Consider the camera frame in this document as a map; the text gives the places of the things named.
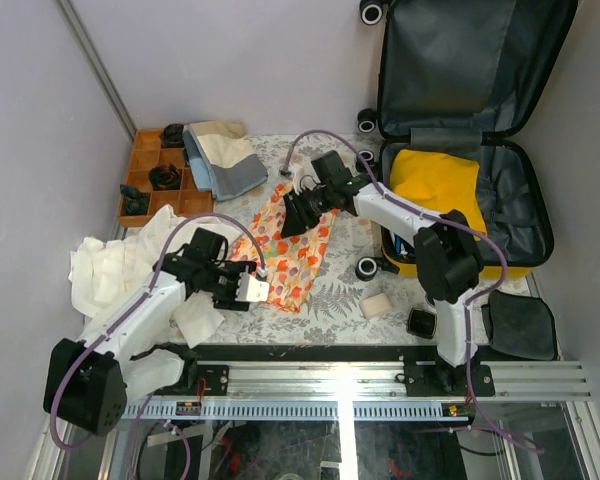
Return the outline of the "black graphic t-shirt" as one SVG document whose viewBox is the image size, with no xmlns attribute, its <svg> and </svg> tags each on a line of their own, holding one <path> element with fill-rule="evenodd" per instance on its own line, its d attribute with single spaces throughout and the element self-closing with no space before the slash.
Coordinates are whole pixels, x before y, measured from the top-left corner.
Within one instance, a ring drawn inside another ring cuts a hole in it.
<svg viewBox="0 0 600 480">
<path fill-rule="evenodd" d="M 415 263 L 415 248 L 402 237 L 387 229 L 382 229 L 382 248 L 385 256 L 396 263 Z"/>
</svg>

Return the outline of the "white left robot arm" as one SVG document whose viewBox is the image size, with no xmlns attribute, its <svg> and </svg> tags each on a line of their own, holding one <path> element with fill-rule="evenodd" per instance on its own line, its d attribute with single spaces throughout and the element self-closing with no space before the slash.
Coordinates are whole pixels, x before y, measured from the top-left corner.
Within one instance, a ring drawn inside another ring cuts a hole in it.
<svg viewBox="0 0 600 480">
<path fill-rule="evenodd" d="M 170 387 L 192 392 L 199 371 L 180 355 L 152 347 L 171 314 L 196 293 L 221 310 L 246 311 L 269 294 L 266 272 L 253 260 L 226 260 L 226 237 L 198 228 L 191 240 L 162 256 L 127 299 L 95 319 L 76 340 L 53 348 L 43 408 L 86 432 L 103 436 L 128 402 Z"/>
</svg>

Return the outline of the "orange floral fabric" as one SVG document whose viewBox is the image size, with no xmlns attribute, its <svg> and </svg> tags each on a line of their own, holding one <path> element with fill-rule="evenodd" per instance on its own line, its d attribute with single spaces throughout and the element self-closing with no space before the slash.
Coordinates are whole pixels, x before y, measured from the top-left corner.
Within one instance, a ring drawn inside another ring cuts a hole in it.
<svg viewBox="0 0 600 480">
<path fill-rule="evenodd" d="M 290 183 L 277 185 L 270 199 L 254 216 L 250 232 L 261 250 L 258 251 L 246 236 L 241 236 L 231 259 L 257 261 L 262 253 L 267 262 L 267 303 L 286 312 L 298 313 L 320 271 L 336 212 L 324 213 L 314 229 L 284 239 L 281 236 L 285 220 L 283 196 L 292 190 Z"/>
</svg>

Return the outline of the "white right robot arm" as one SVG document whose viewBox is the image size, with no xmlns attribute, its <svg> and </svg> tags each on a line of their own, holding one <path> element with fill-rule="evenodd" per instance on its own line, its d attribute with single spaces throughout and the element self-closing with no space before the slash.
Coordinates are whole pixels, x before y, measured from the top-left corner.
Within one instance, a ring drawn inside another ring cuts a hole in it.
<svg viewBox="0 0 600 480">
<path fill-rule="evenodd" d="M 312 161 L 319 182 L 283 196 L 283 238 L 317 227 L 322 215 L 346 211 L 368 219 L 407 241 L 415 252 L 417 278 L 434 301 L 438 319 L 437 353 L 446 363 L 436 369 L 438 387 L 458 394 L 472 373 L 465 364 L 476 352 L 468 321 L 472 296 L 484 268 L 474 233 L 457 210 L 446 214 L 420 207 L 380 184 L 370 171 L 353 174 L 340 155 L 330 151 Z"/>
</svg>

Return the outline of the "yellow garment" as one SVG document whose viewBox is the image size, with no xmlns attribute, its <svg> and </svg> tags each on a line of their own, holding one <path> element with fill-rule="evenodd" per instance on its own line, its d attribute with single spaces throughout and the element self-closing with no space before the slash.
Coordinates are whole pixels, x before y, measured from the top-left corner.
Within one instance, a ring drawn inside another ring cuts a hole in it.
<svg viewBox="0 0 600 480">
<path fill-rule="evenodd" d="M 396 155 L 389 188 L 421 207 L 448 213 L 460 211 L 469 226 L 487 234 L 477 197 L 479 164 L 446 153 L 402 149 Z"/>
</svg>

